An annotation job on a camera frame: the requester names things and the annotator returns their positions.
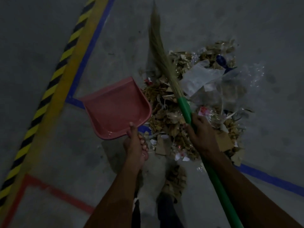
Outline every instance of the concrete floor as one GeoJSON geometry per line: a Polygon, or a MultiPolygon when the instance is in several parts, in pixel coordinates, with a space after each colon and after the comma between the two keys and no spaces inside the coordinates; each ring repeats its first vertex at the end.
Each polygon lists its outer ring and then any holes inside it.
{"type": "MultiPolygon", "coordinates": [[[[8,7],[13,1],[2,0],[8,7]]],[[[240,45],[236,51],[238,66],[265,62],[265,79],[260,90],[262,100],[252,100],[256,114],[247,120],[243,137],[246,148],[244,163],[304,187],[301,142],[304,136],[301,123],[304,107],[300,104],[304,99],[304,30],[300,27],[304,20],[301,9],[304,0],[155,1],[161,13],[165,49],[196,51],[219,39],[236,38],[240,45]]],[[[22,5],[18,2],[15,8],[11,7],[10,12],[14,11],[15,15],[20,16],[24,11],[24,16],[22,19],[6,20],[6,28],[11,29],[8,30],[11,35],[7,35],[7,32],[0,35],[2,51],[6,52],[2,53],[1,59],[4,71],[1,76],[1,97],[10,109],[10,112],[1,112],[3,140],[0,152],[4,158],[0,162],[0,179],[7,173],[85,0],[55,0],[52,4],[47,0],[22,2],[22,5]],[[48,21],[45,28],[31,29],[32,25],[39,26],[40,18],[33,18],[22,7],[36,1],[49,8],[42,8],[44,12],[41,13],[42,10],[35,10],[36,15],[41,14],[48,21]],[[69,14],[65,11],[67,6],[63,8],[60,2],[73,3],[67,5],[69,14]],[[28,37],[19,38],[12,25],[21,27],[25,22],[32,23],[28,28],[22,28],[28,37]]],[[[147,66],[147,26],[151,6],[152,0],[115,1],[75,97],[92,93],[128,76],[133,76],[140,86],[143,85],[138,70],[147,66]]],[[[41,161],[31,174],[96,206],[123,163],[122,140],[101,141],[94,134],[86,113],[66,105],[52,138],[41,154],[41,161]]],[[[181,203],[177,204],[177,211],[185,227],[229,227],[207,174],[197,170],[199,163],[182,164],[187,170],[188,186],[181,203]]],[[[143,227],[158,227],[155,198],[165,179],[165,166],[165,158],[151,155],[144,168],[144,186],[139,194],[143,227]]],[[[301,216],[304,211],[303,197],[247,177],[304,225],[301,216]]],[[[30,194],[35,193],[28,192],[27,197],[31,197],[30,194]]],[[[70,212],[64,203],[56,203],[65,209],[71,221],[77,219],[76,212],[70,212]]],[[[45,204],[38,207],[51,211],[45,204]]],[[[36,208],[37,205],[33,205],[32,213],[36,208]]],[[[18,211],[14,222],[22,221],[23,217],[22,211],[18,211]]],[[[66,221],[56,221],[58,227],[66,225],[66,221]]]]}

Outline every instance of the foot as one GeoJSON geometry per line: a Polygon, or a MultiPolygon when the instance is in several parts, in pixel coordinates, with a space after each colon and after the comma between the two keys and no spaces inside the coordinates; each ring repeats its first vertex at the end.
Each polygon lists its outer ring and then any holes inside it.
{"type": "Polygon", "coordinates": [[[177,203],[187,185],[186,180],[187,176],[185,169],[180,165],[176,165],[170,171],[162,192],[169,194],[173,200],[173,203],[177,203]]]}

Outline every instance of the plastic bag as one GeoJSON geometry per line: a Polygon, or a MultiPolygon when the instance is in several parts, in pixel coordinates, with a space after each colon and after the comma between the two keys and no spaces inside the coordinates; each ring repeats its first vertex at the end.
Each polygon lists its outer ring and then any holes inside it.
{"type": "Polygon", "coordinates": [[[207,61],[200,61],[188,70],[179,84],[182,90],[191,97],[206,83],[221,77],[224,70],[206,69],[207,61]]]}
{"type": "Polygon", "coordinates": [[[260,91],[264,65],[244,65],[212,80],[196,92],[190,101],[196,105],[221,106],[221,110],[235,112],[254,99],[260,91]]]}

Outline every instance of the debris pile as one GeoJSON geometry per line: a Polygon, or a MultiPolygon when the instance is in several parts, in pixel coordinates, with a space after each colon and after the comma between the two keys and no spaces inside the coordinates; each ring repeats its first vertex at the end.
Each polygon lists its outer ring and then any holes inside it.
{"type": "MultiPolygon", "coordinates": [[[[235,58],[232,55],[234,50],[233,40],[219,41],[206,46],[199,53],[170,51],[168,56],[175,66],[178,80],[182,80],[185,73],[200,61],[204,61],[204,68],[223,70],[224,73],[225,69],[216,61],[218,54],[226,57],[229,68],[235,68],[235,58]]],[[[153,132],[150,138],[153,137],[151,144],[155,152],[175,159],[183,158],[184,161],[198,159],[200,156],[184,129],[185,120],[167,79],[161,75],[156,81],[151,82],[150,79],[145,81],[147,86],[143,93],[153,109],[148,123],[153,132]]],[[[235,119],[237,112],[225,109],[222,103],[216,101],[207,104],[192,101],[189,96],[188,99],[192,111],[205,116],[213,126],[220,150],[225,152],[235,165],[240,165],[244,150],[240,147],[239,136],[243,129],[239,128],[235,119]]]]}

